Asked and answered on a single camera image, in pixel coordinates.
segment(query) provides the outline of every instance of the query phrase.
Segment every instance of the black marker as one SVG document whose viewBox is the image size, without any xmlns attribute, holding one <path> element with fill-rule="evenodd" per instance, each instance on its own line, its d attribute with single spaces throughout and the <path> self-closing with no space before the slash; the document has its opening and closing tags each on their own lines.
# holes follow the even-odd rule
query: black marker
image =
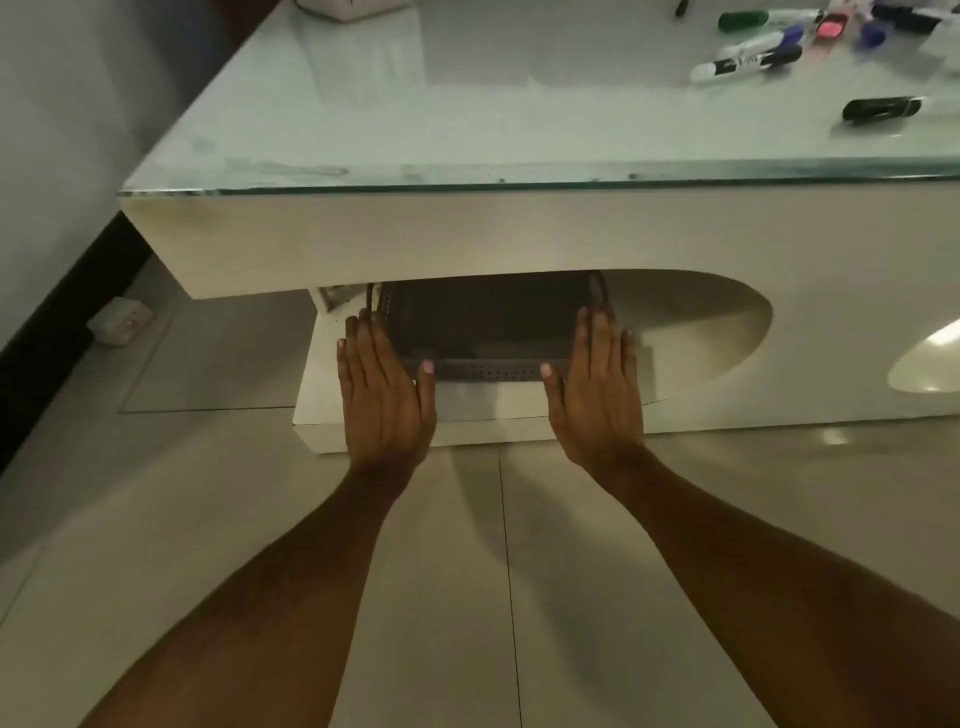
<svg viewBox="0 0 960 728">
<path fill-rule="evenodd" d="M 843 120 L 854 126 L 888 119 L 906 119 L 918 113 L 960 113 L 960 98 L 891 96 L 885 99 L 856 99 L 843 107 Z"/>
<path fill-rule="evenodd" d="M 722 59 L 711 63 L 701 63 L 690 71 L 690 81 L 708 81 L 716 76 L 726 76 L 729 73 L 776 68 L 792 63 L 803 52 L 804 50 L 799 45 L 791 45 L 789 48 L 768 51 L 751 58 Z"/>
<path fill-rule="evenodd" d="M 949 20 L 955 16 L 951 12 L 938 11 L 933 8 L 911 8 L 906 5 L 874 3 L 874 17 L 877 20 L 886 20 L 888 23 L 893 23 L 898 30 L 929 36 L 942 20 Z"/>
</svg>

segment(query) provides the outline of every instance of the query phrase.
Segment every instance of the hand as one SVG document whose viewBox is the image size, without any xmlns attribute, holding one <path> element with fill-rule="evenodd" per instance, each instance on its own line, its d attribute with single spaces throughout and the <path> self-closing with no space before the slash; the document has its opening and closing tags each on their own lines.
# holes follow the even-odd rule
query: hand
<svg viewBox="0 0 960 728">
<path fill-rule="evenodd" d="M 350 469 L 399 479 L 402 491 L 426 457 L 437 427 L 433 363 L 420 364 L 415 386 L 380 315 L 374 312 L 371 321 L 365 308 L 359 321 L 347 319 L 347 338 L 337 342 L 337 375 Z"/>
<path fill-rule="evenodd" d="M 566 382 L 556 367 L 540 367 L 550 425 L 566 456 L 609 490 L 617 472 L 643 446 L 631 332 L 620 332 L 612 310 L 577 313 Z"/>
</svg>

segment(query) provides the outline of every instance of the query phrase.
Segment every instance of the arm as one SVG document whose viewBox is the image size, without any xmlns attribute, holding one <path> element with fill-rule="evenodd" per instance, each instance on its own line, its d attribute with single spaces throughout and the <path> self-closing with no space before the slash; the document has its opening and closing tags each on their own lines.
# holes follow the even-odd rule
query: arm
<svg viewBox="0 0 960 728">
<path fill-rule="evenodd" d="M 325 726 L 380 526 L 436 425 L 433 367 L 410 380 L 379 322 L 337 344 L 350 468 L 120 679 L 84 728 Z"/>
<path fill-rule="evenodd" d="M 543 374 L 567 456 L 650 534 L 779 726 L 960 725 L 960 622 L 662 465 L 612 315 L 582 311 L 566 382 Z"/>
</svg>

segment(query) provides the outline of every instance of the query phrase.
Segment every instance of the black device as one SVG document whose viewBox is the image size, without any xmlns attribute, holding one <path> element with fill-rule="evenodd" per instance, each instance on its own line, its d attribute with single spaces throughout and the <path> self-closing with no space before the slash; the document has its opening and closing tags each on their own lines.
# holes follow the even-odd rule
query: black device
<svg viewBox="0 0 960 728">
<path fill-rule="evenodd" d="M 596 271 L 404 280 L 367 297 L 404 369 L 430 359 L 447 381 L 535 381 L 543 362 L 566 372 L 577 310 L 608 298 Z"/>
</svg>

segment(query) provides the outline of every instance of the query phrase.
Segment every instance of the tile grout line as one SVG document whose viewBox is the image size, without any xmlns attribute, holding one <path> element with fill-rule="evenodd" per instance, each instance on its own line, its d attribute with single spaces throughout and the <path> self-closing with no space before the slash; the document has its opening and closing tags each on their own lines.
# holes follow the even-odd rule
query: tile grout line
<svg viewBox="0 0 960 728">
<path fill-rule="evenodd" d="M 260 412 L 269 409 L 296 409 L 294 404 L 268 404 L 263 407 L 194 407 L 185 409 L 129 409 L 114 414 L 124 417 L 135 415 L 176 415 L 183 412 Z"/>
<path fill-rule="evenodd" d="M 4 610 L 3 614 L 0 614 L 0 630 L 3 629 L 4 624 L 7 623 L 7 617 L 10 616 L 13 611 L 13 607 L 16 606 L 16 602 L 19 601 L 20 597 L 23 595 L 23 590 L 27 588 L 27 582 L 30 581 L 34 574 L 36 573 L 36 568 L 40 564 L 40 559 L 43 558 L 43 554 L 46 553 L 47 547 L 50 545 L 50 539 L 52 536 L 48 534 L 46 538 L 37 546 L 36 556 L 30 562 L 30 566 L 27 568 L 27 573 L 23 575 L 23 579 L 20 581 L 20 585 L 16 588 L 16 592 L 13 594 L 13 599 L 10 600 L 10 604 L 7 609 Z"/>
<path fill-rule="evenodd" d="M 514 587 L 510 577 L 510 544 L 507 541 L 507 499 L 503 494 L 503 462 L 500 459 L 501 448 L 496 452 L 496 474 L 500 478 L 500 515 L 503 516 L 503 549 L 507 557 L 507 594 L 510 597 L 510 634 L 514 639 L 514 676 L 516 678 L 516 714 L 523 728 L 523 705 L 520 699 L 520 665 L 516 658 L 516 622 L 514 620 Z"/>
<path fill-rule="evenodd" d="M 166 339 L 167 334 L 170 333 L 170 329 L 174 324 L 174 321 L 177 320 L 177 317 L 180 316 L 180 312 L 183 309 L 184 301 L 179 301 L 176 304 L 175 310 L 170 314 L 170 320 L 167 321 L 166 326 L 163 327 L 163 331 L 160 332 L 160 335 L 156 338 L 156 343 L 154 347 L 150 350 L 150 354 L 147 356 L 147 360 L 143 363 L 143 366 L 140 367 L 140 371 L 137 372 L 136 379 L 133 380 L 133 384 L 130 385 L 130 389 L 127 390 L 127 394 L 124 395 L 123 399 L 120 402 L 120 408 L 115 414 L 124 415 L 127 414 L 127 404 L 130 402 L 130 397 L 133 396 L 133 392 L 136 391 L 136 388 L 140 385 L 140 381 L 146 375 L 147 370 L 150 368 L 150 365 L 154 361 L 156 353 L 160 351 L 160 344 L 163 343 L 163 340 Z"/>
</svg>

